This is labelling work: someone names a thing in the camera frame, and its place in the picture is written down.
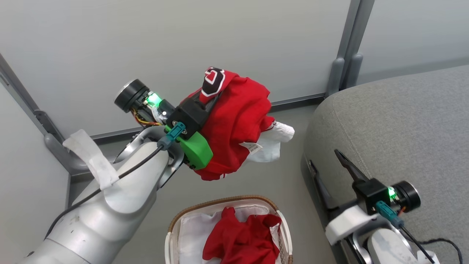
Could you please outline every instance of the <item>gray sofa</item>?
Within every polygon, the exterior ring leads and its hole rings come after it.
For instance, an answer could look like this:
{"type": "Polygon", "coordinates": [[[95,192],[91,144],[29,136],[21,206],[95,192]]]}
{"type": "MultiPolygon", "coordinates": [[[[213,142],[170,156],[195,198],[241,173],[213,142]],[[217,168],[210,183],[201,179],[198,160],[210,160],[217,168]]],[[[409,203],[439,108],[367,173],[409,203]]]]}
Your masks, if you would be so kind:
{"type": "MultiPolygon", "coordinates": [[[[469,65],[359,85],[318,106],[305,157],[346,203],[356,196],[335,149],[369,178],[412,183],[422,205],[404,214],[407,229],[420,241],[451,239],[469,258],[469,65]]],[[[441,263],[458,263],[447,243],[425,248],[441,263]]]]}

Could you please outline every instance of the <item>red garment in basket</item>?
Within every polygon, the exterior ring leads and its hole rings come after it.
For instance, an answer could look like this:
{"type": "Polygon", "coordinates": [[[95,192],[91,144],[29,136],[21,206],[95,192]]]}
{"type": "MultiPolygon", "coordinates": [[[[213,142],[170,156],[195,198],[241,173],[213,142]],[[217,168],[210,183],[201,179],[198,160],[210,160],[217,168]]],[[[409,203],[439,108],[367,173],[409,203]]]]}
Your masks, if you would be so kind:
{"type": "Polygon", "coordinates": [[[205,243],[202,258],[221,258],[220,264],[275,264],[279,249],[269,227],[281,222],[276,215],[251,215],[240,223],[233,207],[223,209],[205,243]]]}
{"type": "Polygon", "coordinates": [[[205,72],[199,90],[203,103],[223,92],[200,131],[212,149],[213,158],[207,167],[195,171],[203,180],[220,179],[237,171],[250,153],[239,144],[257,142],[260,133],[272,125],[274,118],[267,116],[270,92],[258,82],[214,67],[205,72]]]}

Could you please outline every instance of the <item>white cloth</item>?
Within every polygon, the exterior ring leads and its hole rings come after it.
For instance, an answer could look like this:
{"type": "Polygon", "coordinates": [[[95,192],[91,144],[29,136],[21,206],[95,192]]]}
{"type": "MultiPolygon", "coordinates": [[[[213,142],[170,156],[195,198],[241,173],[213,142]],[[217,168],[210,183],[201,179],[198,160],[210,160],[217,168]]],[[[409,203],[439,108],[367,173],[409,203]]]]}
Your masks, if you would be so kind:
{"type": "MultiPolygon", "coordinates": [[[[280,250],[279,228],[280,228],[280,224],[276,224],[272,227],[269,227],[270,235],[272,236],[273,243],[280,250]]],[[[275,260],[275,264],[281,264],[282,263],[282,256],[281,255],[282,255],[282,253],[279,253],[279,255],[277,256],[277,259],[275,260]]]]}
{"type": "Polygon", "coordinates": [[[280,158],[280,143],[290,141],[294,134],[293,127],[280,122],[273,122],[268,130],[261,133],[257,141],[257,145],[261,148],[249,153],[247,160],[254,162],[278,160],[280,158]]]}
{"type": "Polygon", "coordinates": [[[220,264],[219,259],[202,259],[205,242],[220,219],[221,212],[212,216],[198,213],[181,219],[178,238],[179,264],[220,264]]]}
{"type": "Polygon", "coordinates": [[[119,180],[119,175],[114,167],[83,129],[71,134],[63,142],[63,146],[75,152],[86,163],[94,178],[98,181],[101,190],[112,186],[119,180]]]}

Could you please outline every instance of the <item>gray metal post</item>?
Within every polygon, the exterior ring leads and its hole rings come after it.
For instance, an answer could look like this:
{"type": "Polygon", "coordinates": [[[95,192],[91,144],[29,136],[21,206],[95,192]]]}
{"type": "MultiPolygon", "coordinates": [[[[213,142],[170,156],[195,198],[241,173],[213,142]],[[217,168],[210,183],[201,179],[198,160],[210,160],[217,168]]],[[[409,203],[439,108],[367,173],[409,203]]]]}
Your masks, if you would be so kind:
{"type": "Polygon", "coordinates": [[[350,34],[350,40],[344,55],[345,64],[340,80],[340,90],[348,88],[347,84],[356,84],[356,78],[358,77],[360,66],[362,65],[363,56],[354,56],[358,53],[358,48],[362,42],[374,3],[375,0],[361,0],[360,5],[358,6],[352,32],[350,34]]]}
{"type": "Polygon", "coordinates": [[[327,89],[325,93],[326,98],[340,90],[342,73],[344,71],[344,66],[346,62],[344,60],[344,57],[346,55],[347,47],[350,42],[350,35],[352,34],[352,29],[354,27],[355,17],[357,15],[360,2],[361,0],[350,0],[350,7],[348,8],[344,31],[342,33],[342,38],[340,39],[337,58],[332,62],[331,73],[329,75],[329,80],[327,81],[327,89]]]}
{"type": "Polygon", "coordinates": [[[13,98],[18,102],[21,108],[25,112],[32,112],[39,123],[43,126],[44,129],[39,128],[39,130],[45,135],[46,133],[50,133],[54,135],[54,137],[63,142],[65,139],[63,138],[60,131],[54,125],[50,117],[46,114],[46,112],[39,109],[39,106],[33,100],[31,95],[28,93],[26,88],[21,83],[20,79],[16,76],[13,70],[8,65],[7,61],[3,56],[0,54],[0,79],[6,85],[8,92],[13,96],[13,98]]]}

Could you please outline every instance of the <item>basket rim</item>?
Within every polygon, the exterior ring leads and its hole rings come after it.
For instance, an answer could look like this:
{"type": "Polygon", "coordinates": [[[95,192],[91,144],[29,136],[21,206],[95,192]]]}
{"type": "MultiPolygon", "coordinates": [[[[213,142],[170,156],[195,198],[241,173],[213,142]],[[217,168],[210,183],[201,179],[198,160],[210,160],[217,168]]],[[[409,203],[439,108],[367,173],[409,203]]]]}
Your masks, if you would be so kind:
{"type": "Polygon", "coordinates": [[[261,195],[239,195],[239,196],[232,196],[232,197],[227,197],[227,198],[216,199],[216,200],[196,204],[196,205],[191,206],[191,207],[187,207],[186,209],[179,212],[173,218],[173,220],[171,221],[171,224],[169,225],[169,228],[168,228],[168,233],[173,232],[174,226],[176,225],[179,218],[181,218],[183,215],[185,215],[185,214],[187,214],[191,211],[198,210],[198,209],[201,209],[203,207],[211,206],[211,205],[218,204],[218,203],[234,202],[234,201],[241,201],[241,200],[261,200],[261,201],[264,201],[264,202],[268,203],[270,206],[272,206],[272,208],[275,211],[279,210],[277,205],[275,203],[273,203],[272,200],[270,200],[267,197],[261,196],[261,195]]]}

